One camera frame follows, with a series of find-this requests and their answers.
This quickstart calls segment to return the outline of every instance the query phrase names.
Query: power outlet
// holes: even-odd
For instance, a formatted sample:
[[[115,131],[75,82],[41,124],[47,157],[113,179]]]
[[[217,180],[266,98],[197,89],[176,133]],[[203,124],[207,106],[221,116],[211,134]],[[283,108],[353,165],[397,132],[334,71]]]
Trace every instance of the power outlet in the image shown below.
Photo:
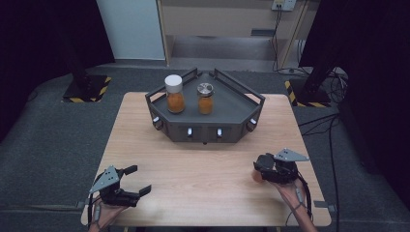
[[[274,0],[272,4],[272,11],[278,11],[280,9],[284,12],[291,12],[295,8],[296,0]]]

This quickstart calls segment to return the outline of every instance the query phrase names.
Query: glass jar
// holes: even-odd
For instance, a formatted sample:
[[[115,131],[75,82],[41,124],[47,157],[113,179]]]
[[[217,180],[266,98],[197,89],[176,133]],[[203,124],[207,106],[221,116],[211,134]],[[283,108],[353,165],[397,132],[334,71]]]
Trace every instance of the glass jar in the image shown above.
[[[214,107],[214,86],[209,83],[201,83],[197,87],[198,90],[198,110],[201,114],[210,114]]]
[[[171,113],[180,113],[185,109],[183,83],[181,76],[172,74],[165,79],[166,103]]]

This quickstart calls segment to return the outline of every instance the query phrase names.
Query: silver lid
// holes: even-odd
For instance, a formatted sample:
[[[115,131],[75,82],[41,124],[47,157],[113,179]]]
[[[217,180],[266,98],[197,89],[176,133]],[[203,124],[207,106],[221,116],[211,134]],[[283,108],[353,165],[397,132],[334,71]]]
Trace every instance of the silver lid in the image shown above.
[[[165,88],[168,93],[179,93],[182,91],[182,77],[172,74],[165,79]]]
[[[200,97],[210,97],[214,94],[214,86],[210,83],[200,83],[197,90]]]

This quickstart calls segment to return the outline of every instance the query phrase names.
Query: gray tray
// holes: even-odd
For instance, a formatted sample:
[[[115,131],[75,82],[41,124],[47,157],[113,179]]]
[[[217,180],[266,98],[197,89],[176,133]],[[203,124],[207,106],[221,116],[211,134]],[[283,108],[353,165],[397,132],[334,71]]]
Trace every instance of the gray tray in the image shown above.
[[[225,72],[203,73],[193,69],[183,77],[186,107],[178,114],[167,110],[165,86],[146,95],[147,104],[158,131],[174,142],[237,142],[257,126],[265,98]],[[214,86],[214,107],[211,114],[198,111],[196,87],[200,83]],[[151,101],[158,93],[162,95]]]

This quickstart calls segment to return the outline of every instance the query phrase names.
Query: orange contents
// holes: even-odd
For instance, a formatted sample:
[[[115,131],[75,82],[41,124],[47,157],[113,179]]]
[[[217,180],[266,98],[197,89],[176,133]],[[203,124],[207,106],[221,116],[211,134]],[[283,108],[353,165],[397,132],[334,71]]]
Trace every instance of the orange contents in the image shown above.
[[[201,114],[210,114],[212,112],[212,107],[214,106],[214,102],[212,98],[205,98],[201,97],[198,100],[198,108],[199,113]]]
[[[166,101],[168,110],[172,113],[179,113],[185,108],[184,96],[181,93],[168,94]]]

